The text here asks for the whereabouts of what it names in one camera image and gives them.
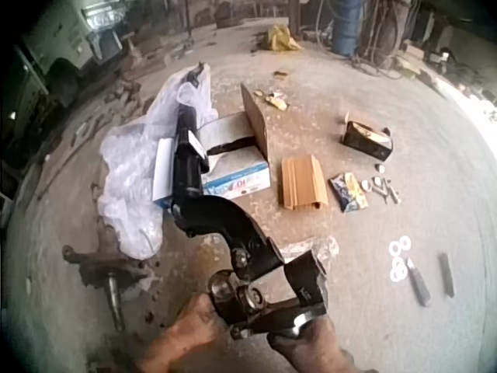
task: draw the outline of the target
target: hand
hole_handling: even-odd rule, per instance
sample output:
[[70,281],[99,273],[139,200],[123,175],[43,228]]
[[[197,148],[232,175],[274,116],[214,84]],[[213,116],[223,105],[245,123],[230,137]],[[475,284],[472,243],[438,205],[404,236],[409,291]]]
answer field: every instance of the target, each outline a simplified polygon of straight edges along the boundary
[[148,348],[139,364],[142,372],[167,372],[169,365],[193,348],[216,340],[228,327],[216,313],[209,295],[196,294],[178,319]]
[[269,333],[267,340],[299,373],[357,372],[343,356],[335,327],[327,315],[310,321],[297,339]]

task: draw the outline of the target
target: dirty floor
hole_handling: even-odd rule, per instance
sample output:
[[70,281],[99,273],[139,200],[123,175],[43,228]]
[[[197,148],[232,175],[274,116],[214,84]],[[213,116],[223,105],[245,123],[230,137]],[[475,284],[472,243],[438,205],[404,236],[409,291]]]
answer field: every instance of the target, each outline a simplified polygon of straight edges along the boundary
[[[274,22],[196,30],[191,54],[138,79],[141,101],[155,95],[172,72],[198,61],[211,66],[212,97],[220,116],[242,109],[241,82],[249,89],[285,92],[290,103],[286,112],[260,103],[268,127],[272,186],[236,202],[279,246],[313,235],[335,236],[339,254],[328,278],[329,313],[342,347],[362,369],[493,371],[497,162],[483,138],[461,110],[421,82],[365,75],[306,43],[303,51],[251,54],[252,35]],[[276,80],[275,70],[290,75]],[[71,115],[61,147],[68,146],[105,94]],[[345,171],[359,180],[375,176],[374,159],[338,143],[347,111],[368,124],[390,128],[394,152],[385,163],[386,176],[402,203],[384,204],[371,195],[369,208],[342,214],[329,190],[328,207],[284,210],[279,201],[284,156],[315,154],[327,178]],[[205,290],[214,271],[230,267],[222,239],[187,239],[165,218],[161,252],[148,263],[157,279],[148,292],[123,304],[127,334],[116,336],[103,291],[85,288],[77,268],[61,256],[64,244],[82,252],[96,249],[90,184],[100,172],[99,145],[108,129],[79,150],[41,200],[26,192],[10,221],[4,256],[7,294],[2,300],[9,339],[31,371],[83,372],[89,361],[111,355],[121,361],[135,358],[171,324],[192,292]],[[431,291],[430,308],[418,305],[407,280],[390,280],[388,244],[402,235],[412,240],[409,255]],[[443,293],[441,252],[449,253],[452,263],[453,299]],[[272,289],[271,299],[289,295],[280,275],[264,280],[264,288]],[[292,371],[264,336],[207,347],[179,367],[187,372]]]

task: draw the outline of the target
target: washer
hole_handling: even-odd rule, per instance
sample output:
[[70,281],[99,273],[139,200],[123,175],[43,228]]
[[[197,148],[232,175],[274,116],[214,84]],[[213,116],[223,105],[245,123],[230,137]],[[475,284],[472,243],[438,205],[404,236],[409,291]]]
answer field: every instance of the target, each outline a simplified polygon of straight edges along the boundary
[[390,279],[393,282],[399,282],[407,277],[407,267],[401,257],[395,257],[391,261]]
[[401,245],[397,241],[392,241],[390,242],[390,245],[388,245],[388,252],[392,256],[401,255],[401,251],[402,251]]
[[398,242],[401,245],[401,249],[404,251],[409,251],[411,249],[411,239],[407,235],[403,235]]

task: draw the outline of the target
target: cardboard piece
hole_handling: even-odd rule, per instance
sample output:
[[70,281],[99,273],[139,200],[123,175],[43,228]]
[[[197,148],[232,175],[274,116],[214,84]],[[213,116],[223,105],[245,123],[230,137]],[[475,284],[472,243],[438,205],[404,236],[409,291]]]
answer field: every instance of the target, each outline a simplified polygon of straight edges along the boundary
[[[245,111],[203,125],[197,131],[207,150],[210,171],[202,175],[203,192],[233,199],[271,185],[266,122],[250,92],[241,85]],[[160,140],[152,200],[169,208],[175,139]]]
[[285,158],[281,169],[285,208],[297,210],[328,205],[325,178],[319,161],[313,155]]

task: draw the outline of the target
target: nut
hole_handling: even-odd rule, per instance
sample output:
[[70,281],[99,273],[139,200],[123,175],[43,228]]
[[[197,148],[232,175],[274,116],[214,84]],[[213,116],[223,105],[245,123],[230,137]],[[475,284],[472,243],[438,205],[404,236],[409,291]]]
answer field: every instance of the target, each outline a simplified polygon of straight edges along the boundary
[[237,268],[244,268],[247,267],[248,258],[247,258],[247,252],[243,249],[235,249],[235,266]]

